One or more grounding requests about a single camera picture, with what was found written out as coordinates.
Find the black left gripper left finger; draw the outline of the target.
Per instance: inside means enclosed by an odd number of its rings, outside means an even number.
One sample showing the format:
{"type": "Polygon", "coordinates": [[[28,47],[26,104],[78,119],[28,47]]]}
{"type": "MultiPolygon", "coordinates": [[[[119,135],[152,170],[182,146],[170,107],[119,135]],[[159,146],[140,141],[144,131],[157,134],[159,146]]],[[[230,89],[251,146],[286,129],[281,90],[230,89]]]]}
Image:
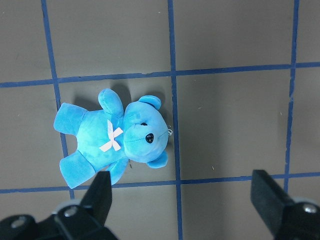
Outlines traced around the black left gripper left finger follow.
{"type": "Polygon", "coordinates": [[[0,221],[2,240],[116,240],[105,226],[112,204],[111,176],[97,173],[79,203],[69,203],[36,222],[29,214],[11,215],[0,221]]]}

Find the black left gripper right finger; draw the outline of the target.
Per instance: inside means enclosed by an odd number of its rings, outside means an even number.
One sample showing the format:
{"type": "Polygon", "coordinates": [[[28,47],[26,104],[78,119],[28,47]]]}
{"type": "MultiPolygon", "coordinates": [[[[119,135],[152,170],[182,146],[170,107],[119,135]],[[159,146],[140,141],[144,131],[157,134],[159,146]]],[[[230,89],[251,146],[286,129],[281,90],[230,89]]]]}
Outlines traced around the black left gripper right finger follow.
{"type": "Polygon", "coordinates": [[[320,238],[320,206],[290,197],[263,169],[252,171],[250,200],[274,240],[320,238]]]}

